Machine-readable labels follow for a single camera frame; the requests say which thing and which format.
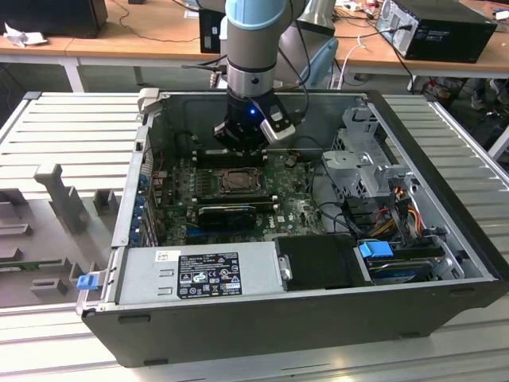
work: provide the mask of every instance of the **black plastic cover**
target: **black plastic cover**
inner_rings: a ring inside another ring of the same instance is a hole
[[[281,236],[276,251],[289,260],[292,279],[286,290],[338,289],[367,285],[345,235]]]

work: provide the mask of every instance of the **metal slotted table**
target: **metal slotted table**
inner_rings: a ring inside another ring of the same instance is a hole
[[[21,186],[27,198],[47,200],[47,194],[29,178],[37,165],[53,160],[74,174],[64,176],[64,183],[84,180],[78,189],[82,197],[92,195],[104,182],[121,195],[134,132],[142,124],[137,120],[136,96],[43,94],[38,100],[22,101],[0,131],[1,181]],[[435,103],[419,96],[385,98],[507,259],[507,175]],[[77,145],[76,140],[83,142]],[[404,162],[394,144],[388,144]],[[85,170],[81,176],[73,173],[77,166]],[[73,306],[0,310],[0,359],[9,360],[0,366],[0,377],[37,382],[93,378],[488,382],[507,380],[509,375],[507,297],[488,308],[458,315],[427,338],[138,369],[119,366]]]

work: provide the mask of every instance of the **paper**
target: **paper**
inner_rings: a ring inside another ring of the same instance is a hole
[[[9,40],[12,44],[17,45],[21,48],[24,48],[26,45],[36,45],[36,44],[44,44],[48,42],[42,33],[39,32],[20,32],[14,28],[5,24],[6,32],[3,34],[3,37]]]
[[[184,12],[184,18],[198,18],[199,16],[200,14],[198,13],[198,11],[186,10]]]

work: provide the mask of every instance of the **blue plastic clip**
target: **blue plastic clip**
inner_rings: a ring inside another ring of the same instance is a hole
[[[77,290],[99,289],[99,275],[81,275],[76,284]]]
[[[364,259],[367,257],[392,257],[394,253],[386,241],[366,241],[359,245],[360,254]]]
[[[142,225],[142,221],[136,217],[130,222],[130,226],[134,228],[140,228],[140,225]]]
[[[135,205],[133,209],[134,217],[143,215],[143,209],[139,205]]]
[[[138,244],[140,242],[140,234],[136,233],[135,231],[131,231],[129,233],[129,241],[132,244]]]
[[[149,184],[149,178],[145,174],[140,175],[139,185],[140,187],[146,187]]]

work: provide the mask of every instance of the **power supply label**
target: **power supply label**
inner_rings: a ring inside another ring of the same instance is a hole
[[[242,294],[239,253],[182,255],[177,296],[181,299]]]

